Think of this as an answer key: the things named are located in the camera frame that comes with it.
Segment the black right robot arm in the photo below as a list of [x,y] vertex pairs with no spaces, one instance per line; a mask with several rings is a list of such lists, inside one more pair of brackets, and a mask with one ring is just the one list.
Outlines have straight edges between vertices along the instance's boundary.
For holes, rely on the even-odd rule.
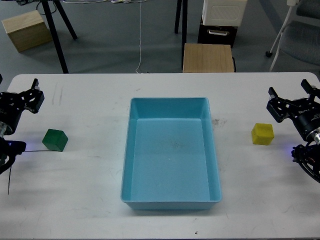
[[320,97],[320,90],[303,79],[301,87],[308,94],[307,98],[295,100],[283,99],[273,87],[268,90],[270,99],[266,109],[277,123],[290,119],[306,145],[292,148],[293,162],[316,182],[320,181],[320,104],[315,101]]

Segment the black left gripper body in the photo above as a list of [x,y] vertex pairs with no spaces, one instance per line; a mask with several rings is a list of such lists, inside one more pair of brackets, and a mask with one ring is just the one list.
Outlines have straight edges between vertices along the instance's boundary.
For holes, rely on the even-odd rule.
[[16,130],[22,112],[28,110],[37,114],[45,99],[44,93],[39,89],[28,89],[20,93],[0,93],[0,124],[6,130]]

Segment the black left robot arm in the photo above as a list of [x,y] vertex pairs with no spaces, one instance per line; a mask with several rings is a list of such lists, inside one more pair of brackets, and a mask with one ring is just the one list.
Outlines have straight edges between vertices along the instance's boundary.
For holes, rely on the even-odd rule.
[[0,93],[0,172],[8,170],[21,155],[27,144],[23,141],[5,140],[5,136],[16,132],[18,123],[25,110],[37,114],[45,99],[39,88],[38,79],[34,79],[30,89],[20,93]]

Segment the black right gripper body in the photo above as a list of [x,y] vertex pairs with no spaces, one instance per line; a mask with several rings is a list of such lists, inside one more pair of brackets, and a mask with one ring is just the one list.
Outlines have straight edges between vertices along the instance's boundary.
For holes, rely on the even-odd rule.
[[305,142],[320,140],[320,103],[315,101],[319,94],[310,93],[307,98],[288,100],[270,93],[266,109],[277,123],[290,119]]

